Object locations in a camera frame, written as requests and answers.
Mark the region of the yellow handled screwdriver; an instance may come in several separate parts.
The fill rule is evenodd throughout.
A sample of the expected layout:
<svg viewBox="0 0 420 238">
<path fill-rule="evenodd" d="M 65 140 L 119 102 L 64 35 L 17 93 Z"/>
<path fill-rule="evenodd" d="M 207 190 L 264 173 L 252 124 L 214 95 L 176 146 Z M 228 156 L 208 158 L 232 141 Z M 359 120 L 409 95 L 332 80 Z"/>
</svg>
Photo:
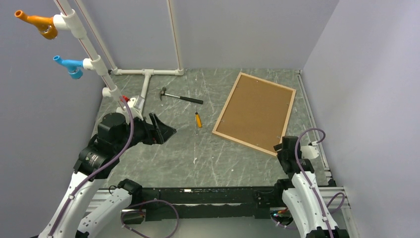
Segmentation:
<svg viewBox="0 0 420 238">
<path fill-rule="evenodd" d="M 202 122 L 201 122 L 201 118 L 198 112 L 195 112 L 195 119 L 196 119 L 198 128 L 202 128 Z"/>
</svg>

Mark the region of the wooden picture frame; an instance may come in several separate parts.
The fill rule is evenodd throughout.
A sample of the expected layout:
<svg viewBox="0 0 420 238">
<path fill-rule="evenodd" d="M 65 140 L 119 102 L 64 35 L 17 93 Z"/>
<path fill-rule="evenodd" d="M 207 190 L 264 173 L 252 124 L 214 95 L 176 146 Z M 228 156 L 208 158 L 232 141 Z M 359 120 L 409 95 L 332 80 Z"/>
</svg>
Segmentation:
<svg viewBox="0 0 420 238">
<path fill-rule="evenodd" d="M 275 156 L 290 119 L 296 89 L 239 73 L 212 133 Z"/>
</svg>

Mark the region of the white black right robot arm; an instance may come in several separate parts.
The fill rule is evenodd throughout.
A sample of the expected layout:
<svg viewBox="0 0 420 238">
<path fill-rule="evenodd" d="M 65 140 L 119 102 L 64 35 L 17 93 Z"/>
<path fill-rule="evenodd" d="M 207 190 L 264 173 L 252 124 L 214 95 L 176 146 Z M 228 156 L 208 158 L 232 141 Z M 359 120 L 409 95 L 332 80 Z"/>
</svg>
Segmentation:
<svg viewBox="0 0 420 238">
<path fill-rule="evenodd" d="M 301 146 L 296 136 L 284 136 L 274 146 L 277 158 L 288 176 L 275 185 L 273 200 L 290 212 L 302 238 L 348 238 L 339 228 L 324 202 L 311 161 L 319 157 L 313 144 Z"/>
</svg>

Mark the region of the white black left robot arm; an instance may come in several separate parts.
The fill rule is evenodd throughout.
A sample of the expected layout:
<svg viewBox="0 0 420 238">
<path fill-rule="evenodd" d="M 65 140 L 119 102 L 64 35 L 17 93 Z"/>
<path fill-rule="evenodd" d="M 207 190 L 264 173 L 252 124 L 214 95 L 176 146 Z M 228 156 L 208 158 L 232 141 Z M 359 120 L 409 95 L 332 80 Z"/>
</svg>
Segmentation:
<svg viewBox="0 0 420 238">
<path fill-rule="evenodd" d="M 97 126 L 97 133 L 78 156 L 68 189 L 40 238 L 94 238 L 122 209 L 142 202 L 142 186 L 124 179 L 112 194 L 92 212 L 87 209 L 119 158 L 130 147 L 143 143 L 165 143 L 177 130 L 149 114 L 151 123 L 139 117 L 127 119 L 109 113 Z"/>
</svg>

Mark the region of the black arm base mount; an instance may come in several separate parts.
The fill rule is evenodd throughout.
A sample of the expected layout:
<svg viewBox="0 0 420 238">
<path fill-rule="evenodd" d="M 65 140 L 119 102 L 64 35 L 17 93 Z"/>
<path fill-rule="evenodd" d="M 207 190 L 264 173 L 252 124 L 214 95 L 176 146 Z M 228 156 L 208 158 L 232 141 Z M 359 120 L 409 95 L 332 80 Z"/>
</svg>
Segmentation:
<svg viewBox="0 0 420 238">
<path fill-rule="evenodd" d="M 283 189 L 274 186 L 142 188 L 123 208 L 124 221 L 252 217 L 293 221 Z"/>
</svg>

